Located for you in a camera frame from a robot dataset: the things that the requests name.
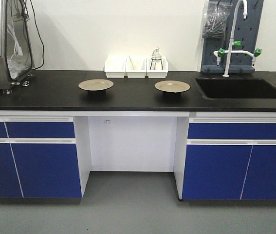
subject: white storage box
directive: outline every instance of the white storage box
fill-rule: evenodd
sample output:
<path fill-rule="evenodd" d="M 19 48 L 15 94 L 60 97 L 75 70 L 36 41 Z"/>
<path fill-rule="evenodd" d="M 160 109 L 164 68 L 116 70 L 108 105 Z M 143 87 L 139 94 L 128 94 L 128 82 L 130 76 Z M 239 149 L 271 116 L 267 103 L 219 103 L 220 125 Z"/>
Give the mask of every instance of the white storage box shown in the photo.
<path fill-rule="evenodd" d="M 126 75 L 126 56 L 108 56 L 104 63 L 107 78 L 124 78 Z"/>
<path fill-rule="evenodd" d="M 145 78 L 147 75 L 147 58 L 128 56 L 126 62 L 126 75 L 128 78 Z"/>
<path fill-rule="evenodd" d="M 166 57 L 162 56 L 162 63 L 157 62 L 154 69 L 154 62 L 152 64 L 152 70 L 151 68 L 152 59 L 151 57 L 147 58 L 147 76 L 149 78 L 166 78 L 168 73 L 168 62 Z"/>

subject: green valve handle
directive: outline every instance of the green valve handle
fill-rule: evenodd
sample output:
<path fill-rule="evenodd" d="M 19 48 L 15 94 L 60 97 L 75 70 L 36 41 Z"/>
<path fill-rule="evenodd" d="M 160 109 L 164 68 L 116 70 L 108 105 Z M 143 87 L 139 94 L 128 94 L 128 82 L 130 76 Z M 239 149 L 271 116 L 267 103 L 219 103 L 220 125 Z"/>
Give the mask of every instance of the green valve handle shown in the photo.
<path fill-rule="evenodd" d="M 258 57 L 261 54 L 262 54 L 262 49 L 256 49 L 255 52 L 254 52 L 255 57 Z"/>
<path fill-rule="evenodd" d="M 220 48 L 219 51 L 218 51 L 218 56 L 222 57 L 224 54 L 225 54 L 225 50 Z"/>
<path fill-rule="evenodd" d="M 237 40 L 237 41 L 233 42 L 233 45 L 234 46 L 241 46 L 241 41 Z"/>

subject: plate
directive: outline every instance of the plate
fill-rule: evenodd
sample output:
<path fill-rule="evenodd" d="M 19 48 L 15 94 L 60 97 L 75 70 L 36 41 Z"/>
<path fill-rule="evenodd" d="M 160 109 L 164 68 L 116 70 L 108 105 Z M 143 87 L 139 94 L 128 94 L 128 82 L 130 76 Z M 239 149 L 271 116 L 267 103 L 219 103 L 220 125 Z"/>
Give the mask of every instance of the plate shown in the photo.
<path fill-rule="evenodd" d="M 114 83 L 107 79 L 90 79 L 81 82 L 78 87 L 87 91 L 100 91 L 111 88 Z"/>
<path fill-rule="evenodd" d="M 189 90 L 191 86 L 181 81 L 165 80 L 156 83 L 155 88 L 163 92 L 181 93 Z"/>

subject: black sink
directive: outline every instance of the black sink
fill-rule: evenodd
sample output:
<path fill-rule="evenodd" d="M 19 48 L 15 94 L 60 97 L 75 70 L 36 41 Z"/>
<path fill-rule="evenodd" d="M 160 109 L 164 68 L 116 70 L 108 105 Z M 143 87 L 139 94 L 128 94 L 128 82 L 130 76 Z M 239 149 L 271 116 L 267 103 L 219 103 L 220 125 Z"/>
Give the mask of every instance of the black sink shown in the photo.
<path fill-rule="evenodd" d="M 209 98 L 276 98 L 276 87 L 263 79 L 197 78 Z"/>

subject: pegboard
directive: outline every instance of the pegboard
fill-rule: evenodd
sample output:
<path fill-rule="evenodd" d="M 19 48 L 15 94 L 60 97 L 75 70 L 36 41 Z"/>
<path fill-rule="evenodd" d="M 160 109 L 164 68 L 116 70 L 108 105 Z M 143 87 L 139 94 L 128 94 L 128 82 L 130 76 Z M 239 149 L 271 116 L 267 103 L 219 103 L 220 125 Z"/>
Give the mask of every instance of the pegboard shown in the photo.
<path fill-rule="evenodd" d="M 234 47 L 233 50 L 246 50 L 251 53 L 255 51 L 260 18 L 262 13 L 264 0 L 247 0 L 248 15 L 247 19 L 243 19 L 243 4 L 240 5 L 237 15 L 237 22 L 235 27 L 234 41 L 240 40 L 241 46 Z M 221 2 L 232 2 L 232 8 L 226 24 L 226 38 L 213 39 L 205 38 L 202 53 L 202 67 L 201 71 L 205 73 L 224 73 L 227 54 L 221 58 L 221 63 L 217 66 L 217 58 L 213 54 L 214 51 L 223 48 L 228 49 L 229 40 L 231 36 L 231 29 L 233 24 L 234 10 L 238 0 L 222 0 Z M 229 73 L 253 73 L 255 72 L 252 66 L 252 58 L 245 54 L 232 54 L 229 67 Z"/>

